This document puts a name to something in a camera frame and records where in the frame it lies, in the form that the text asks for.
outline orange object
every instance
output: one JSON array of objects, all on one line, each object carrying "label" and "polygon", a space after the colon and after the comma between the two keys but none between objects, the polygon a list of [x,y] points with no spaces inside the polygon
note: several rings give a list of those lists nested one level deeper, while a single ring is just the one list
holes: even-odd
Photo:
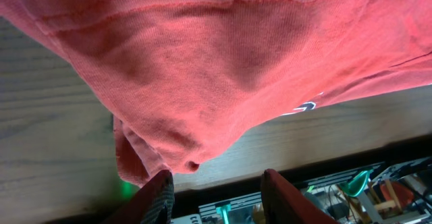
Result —
[{"label": "orange object", "polygon": [[414,194],[402,184],[399,184],[398,182],[391,182],[394,194],[390,192],[391,190],[389,190],[387,186],[387,184],[381,184],[379,188],[386,200],[394,200],[393,196],[397,196],[397,200],[394,201],[398,208],[403,209],[414,200]]}]

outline red fabric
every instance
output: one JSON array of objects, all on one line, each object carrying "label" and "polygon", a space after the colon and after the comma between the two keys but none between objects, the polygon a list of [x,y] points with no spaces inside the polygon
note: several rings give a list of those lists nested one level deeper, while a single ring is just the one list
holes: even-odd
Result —
[{"label": "red fabric", "polygon": [[261,177],[261,199],[268,224],[337,224],[273,169]]},{"label": "red fabric", "polygon": [[139,186],[305,102],[432,83],[432,0],[1,1],[114,114],[119,174]]}]

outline cable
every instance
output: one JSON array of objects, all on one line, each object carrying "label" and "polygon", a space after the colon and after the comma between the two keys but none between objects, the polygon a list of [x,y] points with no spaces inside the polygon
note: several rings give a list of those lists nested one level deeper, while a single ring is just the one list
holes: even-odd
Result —
[{"label": "cable", "polygon": [[323,198],[324,198],[324,209],[325,209],[325,211],[327,211],[327,212],[329,212],[329,207],[331,206],[331,202],[329,202],[329,199],[328,198],[325,198],[325,186],[323,187],[323,192],[324,192],[324,195],[323,195]]},{"label": "cable", "polygon": [[[345,192],[342,191],[342,194],[344,195],[344,198],[345,198],[346,202],[348,203],[348,208],[349,208],[349,209],[351,210],[351,212],[352,212],[352,217],[354,217],[354,221],[355,221],[356,224],[357,224],[358,221],[357,221],[356,215],[354,214],[354,211],[352,210],[352,207],[351,207],[350,201],[348,200],[348,197],[345,195]],[[348,217],[347,217],[348,220],[350,220],[349,217],[350,217],[350,212],[348,211]]]},{"label": "cable", "polygon": [[333,210],[333,203],[331,202],[331,197],[330,197],[330,188],[331,188],[331,186],[329,186],[329,189],[328,189],[328,191],[327,191],[327,195],[328,195],[328,197],[329,197],[331,210],[334,211],[334,210]]}]

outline wooden table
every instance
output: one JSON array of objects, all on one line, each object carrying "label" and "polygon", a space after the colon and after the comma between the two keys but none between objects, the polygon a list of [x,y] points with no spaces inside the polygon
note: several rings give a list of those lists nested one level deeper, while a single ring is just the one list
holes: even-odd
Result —
[{"label": "wooden table", "polygon": [[[5,20],[0,33],[0,223],[41,223],[121,202],[108,110],[65,61]],[[279,117],[249,130],[198,173],[176,175],[175,188],[206,188],[430,134],[430,112],[432,86]]]}]

